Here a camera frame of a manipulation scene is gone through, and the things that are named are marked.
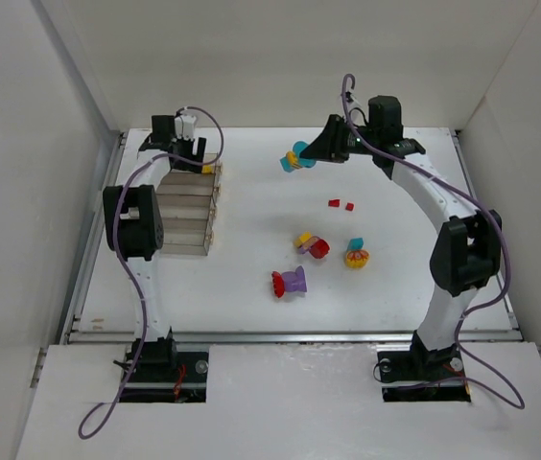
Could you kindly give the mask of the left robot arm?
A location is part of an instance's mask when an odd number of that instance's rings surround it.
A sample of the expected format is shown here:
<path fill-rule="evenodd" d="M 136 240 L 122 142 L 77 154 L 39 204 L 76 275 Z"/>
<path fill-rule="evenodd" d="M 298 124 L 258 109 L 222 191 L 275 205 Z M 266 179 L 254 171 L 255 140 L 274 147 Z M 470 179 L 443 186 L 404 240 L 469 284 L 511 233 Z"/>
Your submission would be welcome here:
<path fill-rule="evenodd" d="M 177 350 L 159 287 L 159 252 L 164 226 L 157 189 L 172 167 L 201 171 L 205 146 L 194 147 L 197 117 L 180 110 L 153 115 L 152 132 L 140 146 L 133 171 L 122 185 L 103 190 L 106 238 L 141 302 L 134 341 L 126 357 L 135 382 L 161 382 L 177 373 Z"/>

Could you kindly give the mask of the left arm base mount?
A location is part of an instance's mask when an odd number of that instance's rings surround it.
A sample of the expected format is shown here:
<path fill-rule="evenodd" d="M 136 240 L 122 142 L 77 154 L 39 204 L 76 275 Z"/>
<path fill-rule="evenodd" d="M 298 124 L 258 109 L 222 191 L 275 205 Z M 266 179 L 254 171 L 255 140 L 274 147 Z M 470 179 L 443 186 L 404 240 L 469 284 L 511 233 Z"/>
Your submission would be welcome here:
<path fill-rule="evenodd" d="M 174 342 L 146 342 L 120 403 L 205 403 L 209 353 L 179 350 Z"/>

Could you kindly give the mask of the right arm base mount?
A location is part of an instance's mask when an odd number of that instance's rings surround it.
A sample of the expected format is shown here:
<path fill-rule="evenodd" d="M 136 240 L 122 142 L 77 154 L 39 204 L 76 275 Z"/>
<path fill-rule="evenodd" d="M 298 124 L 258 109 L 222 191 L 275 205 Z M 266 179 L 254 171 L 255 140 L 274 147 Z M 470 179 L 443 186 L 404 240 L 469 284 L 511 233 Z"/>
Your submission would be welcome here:
<path fill-rule="evenodd" d="M 470 403 L 460 355 L 422 364 L 407 350 L 377 353 L 373 375 L 382 384 L 385 403 Z"/>

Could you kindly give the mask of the red rounded lego brick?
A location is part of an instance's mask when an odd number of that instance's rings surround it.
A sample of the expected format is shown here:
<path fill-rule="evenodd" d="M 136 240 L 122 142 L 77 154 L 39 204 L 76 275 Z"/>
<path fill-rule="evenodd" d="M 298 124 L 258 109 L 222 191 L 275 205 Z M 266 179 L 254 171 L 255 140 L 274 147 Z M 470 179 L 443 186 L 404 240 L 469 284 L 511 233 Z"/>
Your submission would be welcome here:
<path fill-rule="evenodd" d="M 328 242 L 324 239 L 319 239 L 315 241 L 309 249 L 309 253 L 312 255 L 313 258 L 317 260 L 324 259 L 328 255 L 329 251 L 330 246 Z"/>

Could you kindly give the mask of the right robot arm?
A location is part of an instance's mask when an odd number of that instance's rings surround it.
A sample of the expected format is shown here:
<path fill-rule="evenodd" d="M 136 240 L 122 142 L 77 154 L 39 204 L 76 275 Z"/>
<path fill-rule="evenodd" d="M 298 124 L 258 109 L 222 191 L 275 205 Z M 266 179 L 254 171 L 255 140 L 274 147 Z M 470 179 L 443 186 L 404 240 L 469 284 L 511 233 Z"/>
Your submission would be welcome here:
<path fill-rule="evenodd" d="M 352 154 L 368 154 L 429 219 L 436 231 L 429 261 L 435 287 L 407 358 L 414 366 L 432 369 L 457 356 L 456 327 L 477 292 L 498 273 L 501 243 L 496 230 L 501 218 L 442 186 L 424 147 L 405 137 L 396 97 L 376 96 L 367 105 L 364 124 L 350 126 L 351 114 L 360 107 L 348 95 L 347 113 L 330 116 L 312 143 L 295 146 L 293 161 L 311 167 L 317 161 L 344 163 Z"/>

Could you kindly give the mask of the yellow flower lego disc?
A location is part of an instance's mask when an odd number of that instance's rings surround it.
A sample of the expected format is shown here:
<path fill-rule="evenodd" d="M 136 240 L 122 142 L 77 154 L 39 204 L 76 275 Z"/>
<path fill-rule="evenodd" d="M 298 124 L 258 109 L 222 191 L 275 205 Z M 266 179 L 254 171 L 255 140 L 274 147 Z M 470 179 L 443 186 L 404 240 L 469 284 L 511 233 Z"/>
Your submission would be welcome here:
<path fill-rule="evenodd" d="M 344 263 L 348 268 L 364 268 L 370 259 L 369 253 L 364 249 L 350 250 L 345 253 Z"/>

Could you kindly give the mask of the teal square lego brick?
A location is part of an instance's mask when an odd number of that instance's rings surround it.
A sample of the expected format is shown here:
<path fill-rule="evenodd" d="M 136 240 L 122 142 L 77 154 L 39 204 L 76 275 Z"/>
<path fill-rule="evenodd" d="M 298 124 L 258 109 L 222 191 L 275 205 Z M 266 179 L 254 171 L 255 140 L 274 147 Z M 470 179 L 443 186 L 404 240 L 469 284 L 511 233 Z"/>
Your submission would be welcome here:
<path fill-rule="evenodd" d="M 363 238 L 354 238 L 351 239 L 348 243 L 347 250 L 348 251 L 357 251 L 361 250 L 364 247 L 364 239 Z"/>

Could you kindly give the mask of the yellow striped lego brick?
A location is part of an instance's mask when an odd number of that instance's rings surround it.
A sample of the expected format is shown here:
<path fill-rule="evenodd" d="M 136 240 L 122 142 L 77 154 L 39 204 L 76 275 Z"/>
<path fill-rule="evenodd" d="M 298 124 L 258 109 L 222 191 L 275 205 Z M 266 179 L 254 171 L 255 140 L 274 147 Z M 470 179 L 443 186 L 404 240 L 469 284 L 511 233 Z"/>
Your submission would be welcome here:
<path fill-rule="evenodd" d="M 293 151 L 288 151 L 283 160 L 285 163 L 285 167 L 288 171 L 293 171 L 301 168 L 298 156 Z"/>

